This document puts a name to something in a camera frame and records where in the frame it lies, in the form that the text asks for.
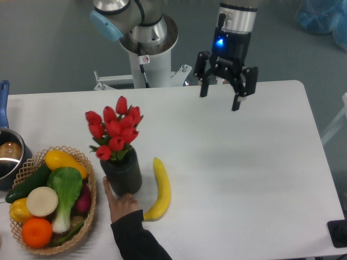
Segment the fruit basket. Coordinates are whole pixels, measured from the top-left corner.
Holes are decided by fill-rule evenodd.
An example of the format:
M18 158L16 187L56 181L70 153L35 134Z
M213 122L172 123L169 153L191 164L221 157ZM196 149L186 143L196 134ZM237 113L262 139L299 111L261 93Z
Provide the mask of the fruit basket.
M87 179L87 186L89 190L91 191L92 203L91 203L91 207L88 214L81 215L81 214L78 214L74 208L72 209L71 226L69 230L73 229L77 224L81 223L82 221L84 222L83 227L70 240L56 247L52 247L49 244L47 244L46 246L42 248L31 248L27 246L23 242L23 238L21 235L23 224L18 223L14 221L12 218L10 218L11 220L10 227L13 233L13 237L17 240L17 242L21 245L21 247L25 248L27 251L31 252L32 254L46 255L46 256L61 253L73 247L78 241L80 241L87 234L88 230L91 228L91 224L95 214L95 204L96 204L96 198L97 198L97 186L96 186L95 175L94 175L93 166L91 162L83 153L81 153L80 151L74 148L67 147L67 146L50 147L48 149L43 150L42 152L38 152L37 155L33 156L33 158L28 159L28 161L23 164L23 167L20 169L19 173L17 174L13 188L19 185L21 182L25 181L33 172L35 172L35 170L38 169L41 166L41 164L44 162L44 157L46 156L46 154L51 150L60 150L60 151L69 153L86 168L89 174ZM69 230L62 234L53 233L51 240L55 240L64 236L66 233L69 232Z

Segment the robotic arm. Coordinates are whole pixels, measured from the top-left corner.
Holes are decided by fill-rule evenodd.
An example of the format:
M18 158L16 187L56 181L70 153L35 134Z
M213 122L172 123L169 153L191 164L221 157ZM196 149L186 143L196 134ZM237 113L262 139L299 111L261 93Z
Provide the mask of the robotic arm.
M212 53L200 52L195 65L194 75L201 82L200 97L207 96L211 76L226 79L235 90L233 111L240 108L246 96L255 92L258 68L247 68L244 62L258 5L259 0L222 0ZM210 68L205 71L207 61Z
M207 96L212 76L226 79L233 86L233 111L239 109L246 96L255 92L258 68L245 67L244 62L259 2L221 0L211 53L200 52L195 65L194 75L201 82L201 97ZM110 41L120 40L129 52L135 87L140 78L135 75L136 68L143 75L138 81L139 86L166 86L165 82L170 81L171 64L165 66L165 62L171 63L171 54L161 60L160 56L171 51L178 32L174 21L162 14L163 0L93 0L93 4L95 10L91 20L96 28ZM141 55L148 55L148 60L151 57L153 73L147 67L146 75L140 59L133 66L133 56ZM207 61L210 68L205 71Z

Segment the bok choy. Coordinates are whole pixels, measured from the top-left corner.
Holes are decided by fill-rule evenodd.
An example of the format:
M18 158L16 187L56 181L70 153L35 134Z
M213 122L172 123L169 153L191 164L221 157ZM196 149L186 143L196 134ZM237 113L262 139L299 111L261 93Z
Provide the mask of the bok choy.
M82 189L82 176L72 167L54 170L48 178L47 186L58 195L56 215L52 221L53 232L63 233L70 228L71 209Z

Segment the cucumber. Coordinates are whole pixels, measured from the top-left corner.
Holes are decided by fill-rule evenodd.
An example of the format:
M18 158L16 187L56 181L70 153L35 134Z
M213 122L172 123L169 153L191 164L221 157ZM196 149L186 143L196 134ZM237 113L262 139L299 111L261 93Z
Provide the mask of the cucumber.
M26 198L29 193L42 186L46 186L51 170L43 163L37 170L30 175L24 182L20 183L12 191L7 193L6 202L13 203L18 199Z

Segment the white radish slice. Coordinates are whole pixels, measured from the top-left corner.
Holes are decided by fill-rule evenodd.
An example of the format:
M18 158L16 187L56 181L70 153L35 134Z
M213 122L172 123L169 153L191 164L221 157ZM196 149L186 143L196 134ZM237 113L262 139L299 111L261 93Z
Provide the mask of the white radish slice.
M58 195L50 187L38 187L32 190L27 199L27 208L37 217L51 214L58 205Z

